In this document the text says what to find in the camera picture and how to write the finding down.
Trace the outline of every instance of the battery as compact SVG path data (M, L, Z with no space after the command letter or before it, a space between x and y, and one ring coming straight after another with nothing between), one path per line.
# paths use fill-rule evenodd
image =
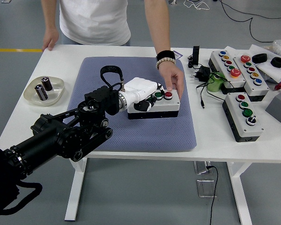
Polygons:
M45 101L48 99L48 95L43 87L43 85L41 84L38 84L37 86L35 86L34 88L37 92L37 95L39 96L39 98L42 100L42 101Z
M50 91L53 89L49 77L44 76L41 81L46 91Z

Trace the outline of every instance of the gray floor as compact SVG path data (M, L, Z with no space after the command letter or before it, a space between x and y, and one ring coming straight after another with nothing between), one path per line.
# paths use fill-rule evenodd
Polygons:
M248 49L259 43L251 38L249 22L231 21L219 1L206 0L209 11L170 6L172 47ZM240 11L281 17L281 0L224 2ZM237 20L242 15L227 9ZM152 46L142 0L129 0L128 23L132 46ZM0 1L0 48L41 48L44 20L40 0ZM281 19L254 16L252 34L261 41L281 39ZM6 125L41 53L0 52L0 134ZM219 169L213 224L239 224L225 163ZM55 158L26 181L43 184L43 191L22 211L0 216L0 225L68 224L63 221L74 171L68 160ZM204 179L214 179L215 174ZM88 162L75 224L208 224L211 199L198 197L193 162L91 159ZM254 225L281 225L281 165L253 164L242 182ZM21 196L27 194L21 190Z

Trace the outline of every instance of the person's arm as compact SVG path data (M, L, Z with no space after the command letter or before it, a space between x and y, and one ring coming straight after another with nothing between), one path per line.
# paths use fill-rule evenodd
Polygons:
M146 19L156 54L170 50L170 18L165 0L145 0ZM170 61L159 64L160 75L164 78L167 90L176 86L181 99L184 90L184 73Z
M55 12L57 0L41 0L41 2L46 25L42 51L44 51L47 47L48 50L51 51L59 38L59 33L55 26Z

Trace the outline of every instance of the black wristband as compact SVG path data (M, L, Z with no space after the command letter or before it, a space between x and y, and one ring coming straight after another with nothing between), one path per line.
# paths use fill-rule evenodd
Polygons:
M281 68L281 58L280 57L274 57L271 61L271 64L273 67Z
M158 62L159 60L161 60L163 58L167 58L167 57L171 58L171 59L175 59L175 53L171 50L161 51L156 56L156 62Z

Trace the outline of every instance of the person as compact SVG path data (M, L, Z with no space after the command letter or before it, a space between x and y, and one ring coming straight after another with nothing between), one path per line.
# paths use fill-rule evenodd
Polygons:
M42 51L53 49L59 32L55 26L57 0L41 0L45 34ZM59 0L59 23L62 44L129 45L130 30L127 24L127 0ZM163 77L166 89L177 89L181 99L184 90L184 73L175 65L170 50L170 20L165 0L144 0L146 20L158 62L156 67Z

